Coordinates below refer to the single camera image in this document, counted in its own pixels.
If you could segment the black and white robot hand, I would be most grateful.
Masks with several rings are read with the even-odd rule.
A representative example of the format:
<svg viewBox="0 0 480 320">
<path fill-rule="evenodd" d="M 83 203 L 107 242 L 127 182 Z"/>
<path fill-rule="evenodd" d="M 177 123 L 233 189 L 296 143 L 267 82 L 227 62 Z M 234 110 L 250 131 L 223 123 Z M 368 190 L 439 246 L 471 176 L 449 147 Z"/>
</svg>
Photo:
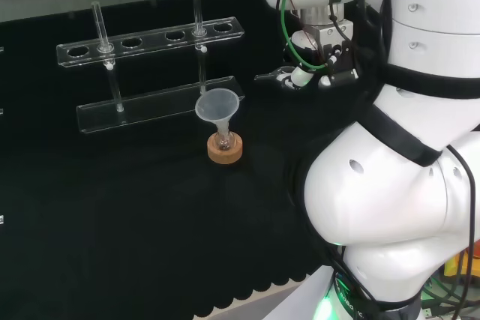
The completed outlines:
<svg viewBox="0 0 480 320">
<path fill-rule="evenodd" d="M 340 28 L 333 25 L 307 25 L 293 33 L 290 41 L 297 53 L 312 65 L 326 64 L 319 70 L 308 70 L 297 65 L 283 66 L 274 71 L 274 77 L 283 86 L 299 90 L 316 83 L 322 91 L 352 85 L 359 78 L 353 46 L 347 42 L 353 36 L 353 23 L 344 20 Z"/>
</svg>

